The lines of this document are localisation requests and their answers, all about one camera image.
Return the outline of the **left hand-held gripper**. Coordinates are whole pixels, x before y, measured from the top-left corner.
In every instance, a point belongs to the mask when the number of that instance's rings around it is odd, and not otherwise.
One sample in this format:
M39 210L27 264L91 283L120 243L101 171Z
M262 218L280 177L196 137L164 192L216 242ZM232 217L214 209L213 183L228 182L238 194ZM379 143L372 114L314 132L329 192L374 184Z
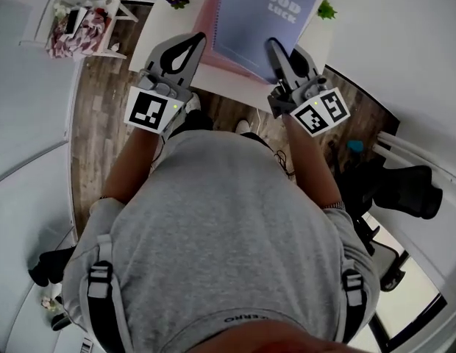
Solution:
M206 44L205 33L196 32L156 45L138 84L129 89L124 122L162 134L192 98L189 87Z

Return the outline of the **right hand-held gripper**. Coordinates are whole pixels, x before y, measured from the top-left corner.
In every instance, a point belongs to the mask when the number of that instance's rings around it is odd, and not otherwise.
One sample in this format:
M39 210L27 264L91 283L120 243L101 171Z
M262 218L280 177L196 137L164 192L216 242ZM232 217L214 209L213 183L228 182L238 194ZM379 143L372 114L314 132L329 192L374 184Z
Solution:
M282 44L269 38L266 51L279 83L302 84L292 91L279 85L271 92L268 103L275 118L291 116L314 138L350 117L339 89L332 87L325 76L319 76L313 58L300 45L295 45L289 58Z

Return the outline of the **purple spiral notebook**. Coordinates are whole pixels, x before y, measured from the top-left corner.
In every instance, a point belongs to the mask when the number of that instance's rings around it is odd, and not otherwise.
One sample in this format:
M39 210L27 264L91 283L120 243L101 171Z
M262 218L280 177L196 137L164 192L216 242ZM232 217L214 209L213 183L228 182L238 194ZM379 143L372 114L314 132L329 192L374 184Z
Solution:
M220 0L213 51L268 84L277 82L267 42L277 39L290 54L319 0Z

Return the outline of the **person's left forearm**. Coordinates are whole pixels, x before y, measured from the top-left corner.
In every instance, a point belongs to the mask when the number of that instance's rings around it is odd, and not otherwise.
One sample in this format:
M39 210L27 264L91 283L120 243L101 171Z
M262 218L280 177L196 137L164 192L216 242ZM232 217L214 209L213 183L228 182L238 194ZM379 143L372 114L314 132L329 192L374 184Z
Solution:
M134 128L104 183L101 197L127 204L148 179L160 136Z

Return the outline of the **person's right forearm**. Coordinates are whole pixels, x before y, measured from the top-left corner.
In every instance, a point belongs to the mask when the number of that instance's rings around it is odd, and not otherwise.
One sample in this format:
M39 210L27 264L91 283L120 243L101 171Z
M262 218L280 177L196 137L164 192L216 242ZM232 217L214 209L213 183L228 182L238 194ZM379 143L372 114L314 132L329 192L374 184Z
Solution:
M342 202L335 179L323 151L314 138L290 115L283 115L296 184L320 208Z

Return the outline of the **person's white left shoe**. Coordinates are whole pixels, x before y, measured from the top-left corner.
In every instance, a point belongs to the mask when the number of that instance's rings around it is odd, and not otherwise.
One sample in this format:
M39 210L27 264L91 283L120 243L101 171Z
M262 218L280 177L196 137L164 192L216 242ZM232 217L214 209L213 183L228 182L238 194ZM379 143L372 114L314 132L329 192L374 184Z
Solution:
M192 92L192 97L185 104L185 107L184 107L185 114L188 115L189 113L191 113L193 111L200 111L201 109L202 109L201 102L200 102L198 94L195 92Z

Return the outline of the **small green plant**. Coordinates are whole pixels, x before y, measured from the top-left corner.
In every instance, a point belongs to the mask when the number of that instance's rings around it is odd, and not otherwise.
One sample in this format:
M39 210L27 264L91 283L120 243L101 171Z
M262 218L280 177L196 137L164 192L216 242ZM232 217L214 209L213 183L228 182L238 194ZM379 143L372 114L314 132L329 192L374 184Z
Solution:
M317 16L321 19L335 19L338 12L333 8L328 0L323 0L317 10Z

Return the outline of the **person's black trousers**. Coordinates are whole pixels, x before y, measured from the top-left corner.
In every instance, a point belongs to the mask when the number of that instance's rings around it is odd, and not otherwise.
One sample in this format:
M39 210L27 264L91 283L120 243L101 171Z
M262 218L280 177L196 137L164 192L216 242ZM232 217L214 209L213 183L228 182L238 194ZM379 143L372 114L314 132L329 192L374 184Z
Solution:
M208 130L213 131L213 120L201 110L191 110L186 114L184 122L172 131L170 138L186 131ZM248 130L237 129L237 135L255 140L264 146L271 148L260 136Z

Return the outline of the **floral cloth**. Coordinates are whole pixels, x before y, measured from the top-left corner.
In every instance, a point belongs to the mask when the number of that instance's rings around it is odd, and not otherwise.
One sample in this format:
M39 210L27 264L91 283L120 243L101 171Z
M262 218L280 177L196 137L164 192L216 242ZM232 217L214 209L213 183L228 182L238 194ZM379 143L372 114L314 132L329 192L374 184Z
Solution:
M107 29L107 11L93 8L88 11L71 38L65 33L69 16L51 31L46 51L52 59L72 58L74 61L92 56L98 49Z

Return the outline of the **white phone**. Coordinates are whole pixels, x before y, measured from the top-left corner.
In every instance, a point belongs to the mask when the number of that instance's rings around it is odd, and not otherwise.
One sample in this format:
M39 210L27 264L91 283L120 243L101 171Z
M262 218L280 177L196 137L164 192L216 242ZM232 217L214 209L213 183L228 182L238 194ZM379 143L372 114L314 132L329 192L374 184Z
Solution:
M84 7L77 7L72 9L68 15L68 21L65 28L65 35L72 38L76 34L79 26L81 25L87 13L88 9Z

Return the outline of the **white flowers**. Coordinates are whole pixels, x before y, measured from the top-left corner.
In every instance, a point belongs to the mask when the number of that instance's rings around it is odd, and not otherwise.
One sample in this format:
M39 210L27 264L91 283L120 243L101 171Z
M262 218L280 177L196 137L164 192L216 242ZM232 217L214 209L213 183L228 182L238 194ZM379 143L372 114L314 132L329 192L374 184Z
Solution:
M71 7L68 4L64 4L61 1L56 1L53 5L53 9L54 16L58 21L64 19L64 17L66 17L71 11Z

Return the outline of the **white pipes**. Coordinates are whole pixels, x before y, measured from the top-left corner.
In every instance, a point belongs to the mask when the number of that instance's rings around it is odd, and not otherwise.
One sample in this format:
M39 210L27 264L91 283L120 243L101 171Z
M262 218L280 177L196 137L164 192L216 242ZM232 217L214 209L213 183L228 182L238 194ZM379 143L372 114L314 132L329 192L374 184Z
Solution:
M437 155L383 131L380 131L377 135L377 140L392 148L403 151L409 157L412 157L413 159L429 166L432 170L448 179L451 183L456 184L456 173L445 161L439 159Z

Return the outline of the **white stool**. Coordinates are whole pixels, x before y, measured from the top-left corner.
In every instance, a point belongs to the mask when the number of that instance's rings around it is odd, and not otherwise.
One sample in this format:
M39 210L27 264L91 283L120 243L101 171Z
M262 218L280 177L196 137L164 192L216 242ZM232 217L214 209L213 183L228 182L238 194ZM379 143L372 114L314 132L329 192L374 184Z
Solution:
M58 21L54 16L53 5L56 1L68 4L71 7L71 10L78 7L87 8L88 11L93 8L103 8L106 10L107 29L97 51L92 56L119 59L127 58L126 55L110 49L110 40L118 21L138 22L138 18L124 4L122 4L121 0L91 0L83 3L72 0L35 0L32 5L32 11L29 15L23 37L19 42L21 46L36 46L46 49L46 44L51 31L61 21Z

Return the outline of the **grey sweatshirt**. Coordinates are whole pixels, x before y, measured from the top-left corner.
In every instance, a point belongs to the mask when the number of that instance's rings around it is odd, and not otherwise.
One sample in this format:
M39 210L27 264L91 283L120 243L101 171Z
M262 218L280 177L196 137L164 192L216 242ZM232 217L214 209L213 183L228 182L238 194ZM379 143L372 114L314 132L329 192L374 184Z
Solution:
M63 307L94 333L92 266L105 259L131 353L186 353L253 321L341 342L360 305L374 314L380 281L342 207L322 209L270 149L231 132L171 138L161 163L122 204L98 200L68 262Z

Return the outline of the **person's chin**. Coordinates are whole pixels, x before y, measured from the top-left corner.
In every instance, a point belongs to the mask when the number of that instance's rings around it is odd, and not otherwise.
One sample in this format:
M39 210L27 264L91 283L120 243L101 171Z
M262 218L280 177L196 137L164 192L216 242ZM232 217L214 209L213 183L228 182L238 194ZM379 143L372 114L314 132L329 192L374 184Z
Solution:
M187 353L368 353L315 338L281 321L253 321L227 329Z

